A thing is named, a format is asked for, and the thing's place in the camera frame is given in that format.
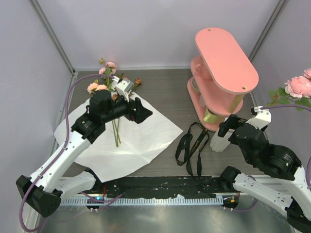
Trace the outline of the white wrapping paper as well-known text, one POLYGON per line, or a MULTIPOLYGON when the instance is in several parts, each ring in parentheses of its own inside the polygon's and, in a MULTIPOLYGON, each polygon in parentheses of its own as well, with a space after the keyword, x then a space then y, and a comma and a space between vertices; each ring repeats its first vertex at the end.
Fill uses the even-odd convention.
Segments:
POLYGON ((141 124, 121 117, 119 146, 115 144, 109 122, 105 132, 75 159, 75 163, 92 169, 104 183, 135 172, 163 152, 182 130, 146 100, 142 99, 141 103, 153 114, 141 124))

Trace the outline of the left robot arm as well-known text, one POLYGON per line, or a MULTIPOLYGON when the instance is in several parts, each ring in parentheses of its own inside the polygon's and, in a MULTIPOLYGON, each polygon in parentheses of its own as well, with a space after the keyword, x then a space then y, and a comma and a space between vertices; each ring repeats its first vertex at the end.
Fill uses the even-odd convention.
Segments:
POLYGON ((112 100, 107 90, 101 90, 90 98, 86 111, 76 119, 72 127, 66 127, 65 141, 55 153, 30 177, 21 175, 16 185, 28 205, 42 217, 52 215, 61 201, 83 191, 100 193, 103 181, 89 171, 61 181, 61 177, 75 159, 105 131, 106 123, 125 117, 137 124, 152 115, 139 98, 126 100, 123 96, 112 100))

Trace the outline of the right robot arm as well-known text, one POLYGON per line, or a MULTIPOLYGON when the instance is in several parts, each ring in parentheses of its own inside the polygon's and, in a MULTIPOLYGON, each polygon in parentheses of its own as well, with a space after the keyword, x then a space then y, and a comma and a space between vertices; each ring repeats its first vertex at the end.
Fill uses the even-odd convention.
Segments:
POLYGON ((286 146, 269 143, 266 126, 254 126, 252 120, 230 115, 219 126, 217 135, 237 145, 245 161, 271 178, 277 179, 289 194, 283 194, 251 179, 240 170, 227 166, 220 175, 220 188, 244 192, 269 205, 286 217, 287 222, 302 233, 311 231, 311 191, 305 170, 296 154, 286 146))

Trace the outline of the pink rose flower stem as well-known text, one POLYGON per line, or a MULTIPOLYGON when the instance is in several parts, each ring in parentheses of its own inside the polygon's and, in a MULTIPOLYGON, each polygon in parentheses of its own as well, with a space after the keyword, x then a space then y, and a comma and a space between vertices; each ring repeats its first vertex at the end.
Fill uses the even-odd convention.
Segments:
POLYGON ((296 104, 311 107, 311 68, 303 75, 295 76, 284 83, 284 87, 269 91, 270 102, 267 106, 296 104))

